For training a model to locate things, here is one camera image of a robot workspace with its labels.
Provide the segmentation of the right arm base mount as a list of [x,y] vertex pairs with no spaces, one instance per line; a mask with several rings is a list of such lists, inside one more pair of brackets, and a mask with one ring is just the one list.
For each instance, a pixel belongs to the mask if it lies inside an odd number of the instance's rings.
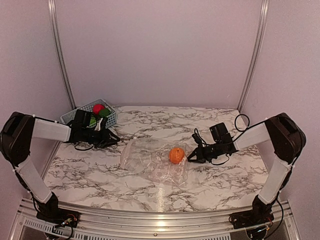
[[246,210],[232,213],[228,220],[234,229],[241,229],[271,223],[274,220],[274,215],[272,211],[269,211],[266,214],[256,216],[253,210]]

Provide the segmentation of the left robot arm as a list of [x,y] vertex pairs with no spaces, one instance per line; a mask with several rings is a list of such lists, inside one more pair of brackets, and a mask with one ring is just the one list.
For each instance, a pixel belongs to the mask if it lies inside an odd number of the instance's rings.
[[55,204],[57,198],[44,183],[32,160],[32,143],[35,139],[52,140],[69,144],[86,143],[93,149],[117,145],[120,138],[107,126],[107,118],[89,111],[77,110],[68,123],[45,119],[15,111],[0,131],[0,152],[11,164],[13,172],[35,201],[46,205],[44,215],[53,223],[63,219],[63,211]]

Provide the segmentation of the fake red food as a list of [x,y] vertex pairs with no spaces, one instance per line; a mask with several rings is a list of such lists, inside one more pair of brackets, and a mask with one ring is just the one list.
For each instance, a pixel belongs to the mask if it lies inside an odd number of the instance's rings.
[[103,110],[103,109],[105,109],[105,106],[104,106],[103,104],[95,104],[95,105],[93,106],[92,112],[93,112],[94,114],[98,115],[99,112],[100,112],[101,110]]

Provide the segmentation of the fake orange fruit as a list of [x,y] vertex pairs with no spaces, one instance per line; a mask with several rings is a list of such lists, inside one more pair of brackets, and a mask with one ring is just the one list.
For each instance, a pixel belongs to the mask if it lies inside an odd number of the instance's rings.
[[173,164],[179,164],[185,158],[185,151],[180,147],[174,147],[169,152],[169,160]]

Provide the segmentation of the fake green lettuce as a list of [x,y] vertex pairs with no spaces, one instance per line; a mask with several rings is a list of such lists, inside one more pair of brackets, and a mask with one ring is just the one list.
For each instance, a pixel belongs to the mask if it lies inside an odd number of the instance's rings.
[[92,127],[95,126],[96,124],[97,124],[97,119],[96,119],[94,116],[92,116],[92,117],[90,118],[89,127],[92,128]]

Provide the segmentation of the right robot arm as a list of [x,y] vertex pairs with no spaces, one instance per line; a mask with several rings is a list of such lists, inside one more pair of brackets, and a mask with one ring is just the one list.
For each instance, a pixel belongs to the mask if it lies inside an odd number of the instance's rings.
[[252,224],[260,223],[288,183],[294,165],[307,143],[305,133],[284,112],[240,130],[237,136],[231,136],[223,122],[211,126],[209,130],[214,141],[212,144],[206,143],[198,130],[194,130],[192,137],[197,147],[187,157],[190,163],[211,163],[222,155],[231,156],[252,146],[271,143],[274,156],[272,166],[247,214]]

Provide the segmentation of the clear zip top bag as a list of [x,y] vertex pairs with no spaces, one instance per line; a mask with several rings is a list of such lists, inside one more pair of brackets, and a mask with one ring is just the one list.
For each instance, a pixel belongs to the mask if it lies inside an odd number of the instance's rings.
[[[170,150],[182,148],[184,159],[179,164],[169,160]],[[182,141],[154,137],[132,139],[121,153],[120,166],[129,172],[160,184],[183,186],[189,174],[188,154],[191,148]]]

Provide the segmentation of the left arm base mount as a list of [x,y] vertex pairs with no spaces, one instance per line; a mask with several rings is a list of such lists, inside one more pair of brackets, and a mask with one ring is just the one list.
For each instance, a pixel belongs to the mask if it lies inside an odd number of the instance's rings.
[[[41,213],[39,210],[37,211],[36,217],[40,220],[44,220],[46,222],[50,222],[60,227],[68,226],[76,228],[78,225],[80,213],[78,211],[68,210],[60,208],[57,216],[49,216],[49,214]],[[65,223],[66,220],[71,219],[70,223]]]

